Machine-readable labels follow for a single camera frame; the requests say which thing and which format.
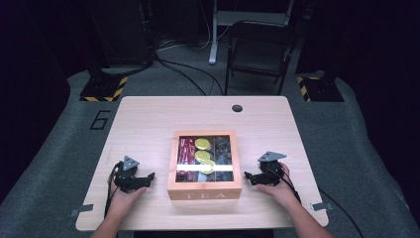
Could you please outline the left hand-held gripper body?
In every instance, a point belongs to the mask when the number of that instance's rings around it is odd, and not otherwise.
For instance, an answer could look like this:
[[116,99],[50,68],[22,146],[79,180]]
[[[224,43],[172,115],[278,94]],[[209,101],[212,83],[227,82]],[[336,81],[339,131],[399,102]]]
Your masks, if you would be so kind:
[[139,164],[139,162],[128,156],[125,156],[124,160],[117,164],[114,182],[123,192],[134,190],[135,182],[142,181],[140,178],[135,177]]

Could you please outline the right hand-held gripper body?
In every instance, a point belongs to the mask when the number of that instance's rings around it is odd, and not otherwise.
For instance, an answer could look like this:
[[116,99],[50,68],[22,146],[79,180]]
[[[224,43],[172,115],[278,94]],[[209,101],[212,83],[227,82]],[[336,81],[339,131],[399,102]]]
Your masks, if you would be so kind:
[[279,184],[280,179],[284,176],[284,170],[279,160],[284,158],[286,158],[285,154],[276,152],[265,152],[259,158],[262,184]]

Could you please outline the wooden tea box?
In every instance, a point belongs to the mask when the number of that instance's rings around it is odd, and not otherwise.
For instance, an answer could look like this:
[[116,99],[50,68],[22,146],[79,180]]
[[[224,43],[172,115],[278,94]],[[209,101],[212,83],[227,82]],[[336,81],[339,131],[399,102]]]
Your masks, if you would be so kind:
[[[217,165],[215,140],[225,137],[230,140],[232,163]],[[205,175],[200,172],[200,163],[194,160],[193,165],[178,163],[179,139],[205,138],[211,143],[211,161],[215,162],[214,172]],[[178,131],[172,139],[170,163],[167,176],[167,193],[171,200],[198,199],[238,199],[242,191],[242,175],[237,149],[237,137],[234,131]]]

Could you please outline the person's left hand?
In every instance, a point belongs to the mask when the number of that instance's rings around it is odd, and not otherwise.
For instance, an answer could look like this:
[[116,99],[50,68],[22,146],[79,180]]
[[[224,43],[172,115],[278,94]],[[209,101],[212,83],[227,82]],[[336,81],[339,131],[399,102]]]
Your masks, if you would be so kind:
[[107,218],[125,218],[135,202],[147,191],[145,187],[129,193],[123,192],[115,183],[111,182],[111,202],[108,208]]

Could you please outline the person's right hand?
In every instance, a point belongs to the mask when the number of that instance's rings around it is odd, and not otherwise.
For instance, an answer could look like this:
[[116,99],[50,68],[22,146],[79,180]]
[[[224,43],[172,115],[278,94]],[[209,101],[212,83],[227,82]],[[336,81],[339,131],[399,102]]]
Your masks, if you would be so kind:
[[267,186],[258,184],[257,189],[266,194],[269,194],[281,207],[287,212],[291,212],[300,205],[300,202],[295,196],[292,182],[289,178],[289,169],[286,164],[281,164],[284,170],[284,176],[276,186]]

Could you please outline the pile of dark packets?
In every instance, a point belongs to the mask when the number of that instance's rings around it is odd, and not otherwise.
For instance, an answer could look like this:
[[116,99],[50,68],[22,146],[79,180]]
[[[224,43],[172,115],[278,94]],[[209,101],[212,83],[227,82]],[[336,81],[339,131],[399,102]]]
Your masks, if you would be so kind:
[[215,156],[217,165],[230,165],[232,163],[231,143],[228,138],[216,138]]

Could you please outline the grey tape strip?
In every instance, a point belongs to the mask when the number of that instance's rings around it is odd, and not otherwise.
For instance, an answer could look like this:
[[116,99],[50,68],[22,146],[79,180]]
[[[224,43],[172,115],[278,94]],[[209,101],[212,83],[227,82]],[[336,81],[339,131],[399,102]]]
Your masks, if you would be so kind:
[[68,216],[69,217],[76,217],[81,212],[91,211],[93,209],[93,204],[84,204],[79,206],[78,208],[72,209]]
[[332,210],[333,209],[333,205],[329,202],[318,202],[318,203],[311,203],[310,207],[314,210],[314,211],[321,211],[321,210]]

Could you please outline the striped black stand base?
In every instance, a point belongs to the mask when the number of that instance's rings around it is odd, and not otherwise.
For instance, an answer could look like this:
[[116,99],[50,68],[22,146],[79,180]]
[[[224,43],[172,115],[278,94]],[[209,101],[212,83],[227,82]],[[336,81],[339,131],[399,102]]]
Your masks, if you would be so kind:
[[343,102],[335,80],[336,75],[329,72],[324,72],[322,76],[297,77],[301,94],[308,102]]
[[128,80],[124,73],[108,73],[101,69],[90,69],[89,80],[79,95],[80,101],[116,101]]

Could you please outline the black folding chair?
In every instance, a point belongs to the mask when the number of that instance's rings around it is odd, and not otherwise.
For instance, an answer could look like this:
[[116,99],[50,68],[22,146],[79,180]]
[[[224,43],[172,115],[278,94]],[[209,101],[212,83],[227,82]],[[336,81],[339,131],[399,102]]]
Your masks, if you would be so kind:
[[289,63],[298,42],[287,25],[244,20],[229,29],[224,94],[235,72],[270,76],[281,93]]

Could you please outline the white desk frame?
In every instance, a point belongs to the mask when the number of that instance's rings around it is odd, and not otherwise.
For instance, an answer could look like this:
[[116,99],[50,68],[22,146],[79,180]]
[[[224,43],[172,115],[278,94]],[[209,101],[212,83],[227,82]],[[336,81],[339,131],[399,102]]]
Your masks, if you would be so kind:
[[218,9],[218,0],[213,0],[212,41],[208,62],[210,64],[215,64],[217,61],[219,26],[230,27],[234,23],[243,20],[262,21],[280,25],[287,25],[291,17],[294,0],[286,0],[286,3],[286,10],[284,12],[265,13],[251,11],[222,11]]

